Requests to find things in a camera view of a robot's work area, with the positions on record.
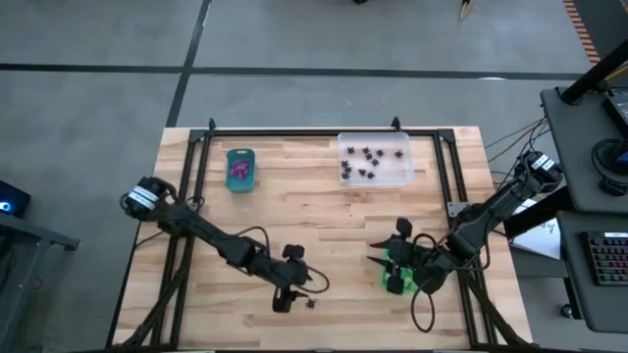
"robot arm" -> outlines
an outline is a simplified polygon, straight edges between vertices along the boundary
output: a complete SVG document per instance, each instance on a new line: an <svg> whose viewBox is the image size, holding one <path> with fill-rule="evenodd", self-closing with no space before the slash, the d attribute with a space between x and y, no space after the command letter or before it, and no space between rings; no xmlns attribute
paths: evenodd
<svg viewBox="0 0 628 353"><path fill-rule="evenodd" d="M166 201L168 196L173 198L173 203ZM302 246L287 245L283 253L285 260L274 259L270 256L268 237L265 245L247 236L223 232L190 209L177 197L176 189L158 177L143 177L123 198L123 203L128 216L139 221L157 222L158 228L172 236L193 234L215 247L229 266L273 284L276 287L275 312L287 313L293 300L307 296L290 290L291 285L301 287L312 279L302 260Z"/></svg>
<svg viewBox="0 0 628 353"><path fill-rule="evenodd" d="M400 235L373 244L388 248L390 260L371 258L386 267L388 291L400 294L403 281L400 268L413 270L413 280L422 291L437 291L451 271L467 270L487 244L488 234L523 202L539 193L554 191L562 180L562 170L541 152L528 152L519 159L514 178L482 204L468 206L453 221L449 233L433 249L423 249L406 241L412 225L397 222Z"/></svg>

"teal container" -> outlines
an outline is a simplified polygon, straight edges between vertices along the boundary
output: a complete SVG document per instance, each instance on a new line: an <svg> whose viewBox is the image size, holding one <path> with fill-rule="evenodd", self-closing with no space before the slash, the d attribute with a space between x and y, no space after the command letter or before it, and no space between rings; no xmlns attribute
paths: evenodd
<svg viewBox="0 0 628 353"><path fill-rule="evenodd" d="M249 161L248 175L244 180L231 176L232 164L240 161ZM233 193L251 192L255 188L255 152L250 148L237 148L227 152L227 180L225 186Z"/></svg>

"purple object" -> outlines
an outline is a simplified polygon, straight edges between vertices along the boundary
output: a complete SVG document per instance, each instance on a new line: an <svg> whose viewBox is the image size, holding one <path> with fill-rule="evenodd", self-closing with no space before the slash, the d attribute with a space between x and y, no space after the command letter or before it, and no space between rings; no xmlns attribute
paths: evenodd
<svg viewBox="0 0 628 353"><path fill-rule="evenodd" d="M240 180L244 180L250 171L250 164L249 160L238 160L233 162L229 170L229 175L237 177Z"/></svg>

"desk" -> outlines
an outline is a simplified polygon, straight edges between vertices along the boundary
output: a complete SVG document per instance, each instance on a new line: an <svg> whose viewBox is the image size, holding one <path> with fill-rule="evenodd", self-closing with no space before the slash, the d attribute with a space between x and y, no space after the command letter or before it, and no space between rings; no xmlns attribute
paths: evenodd
<svg viewBox="0 0 628 353"><path fill-rule="evenodd" d="M187 128L167 128L162 137L155 175L174 185L182 175L188 134ZM455 136L469 199L484 201L494 193L494 187L480 131L477 127L457 127ZM256 153L256 187L250 194L236 195L224 187L226 153L241 147ZM314 295L318 300L314 310L307 309L301 300L292 304L289 314L275 314L269 284L227 267L211 246L196 241L180 348L468 347L455 274L434 295L436 325L425 334L411 323L410 297L386 293L381 286L381 268L365 258L381 255L367 244L390 236L399 216L414 224L415 233L425 231L438 239L446 232L432 139L411 137L411 148L415 179L409 185L351 188L339 182L335 137L212 137L204 179L206 204L201 215L227 232L264 227L275 256L287 243L302 244L305 261L326 273L332 286L326 293ZM153 224L142 225L138 240L156 230ZM114 342L129 337L154 304L167 242L168 236L159 237L134 253ZM494 234L490 242L493 264L486 271L489 294L515 330L531 340L506 239ZM479 322L477 303L474 308ZM417 313L421 323L429 321L426 298L419 300ZM164 330L162 339L168 334Z"/></svg>
<svg viewBox="0 0 628 353"><path fill-rule="evenodd" d="M563 255L569 279L575 289L575 301L587 327L593 331L628 333L628 287L595 285L582 246L583 231L619 231L628 229L628 218L611 215L585 215L558 212Z"/></svg>
<svg viewBox="0 0 628 353"><path fill-rule="evenodd" d="M580 103L571 106L560 100L555 89L541 92L566 186L506 221L508 236L548 221L560 210L628 214L628 196L616 197L601 191L598 183L602 176L591 163L591 149L596 143L605 138L622 138L602 107L604 99L604 94L587 93Z"/></svg>

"metal bracket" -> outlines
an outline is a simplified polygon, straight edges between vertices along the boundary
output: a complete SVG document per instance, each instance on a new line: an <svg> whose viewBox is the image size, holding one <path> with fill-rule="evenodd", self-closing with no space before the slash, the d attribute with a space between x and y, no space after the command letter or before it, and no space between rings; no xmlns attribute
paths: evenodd
<svg viewBox="0 0 628 353"><path fill-rule="evenodd" d="M189 132L189 137L187 138L187 142L196 143L198 141L202 141L207 133L206 129L194 129Z"/></svg>
<svg viewBox="0 0 628 353"><path fill-rule="evenodd" d="M454 218L469 205L471 204L468 202L447 202L447 214Z"/></svg>
<svg viewBox="0 0 628 353"><path fill-rule="evenodd" d="M391 126L394 127L396 132L401 132L401 122L399 121L399 117L394 117L394 119L392 119Z"/></svg>
<svg viewBox="0 0 628 353"><path fill-rule="evenodd" d="M214 130L216 129L216 122L214 122L214 118L209 118L209 135L214 135Z"/></svg>
<svg viewBox="0 0 628 353"><path fill-rule="evenodd" d="M439 128L439 136L449 143L455 143L455 134L451 128Z"/></svg>

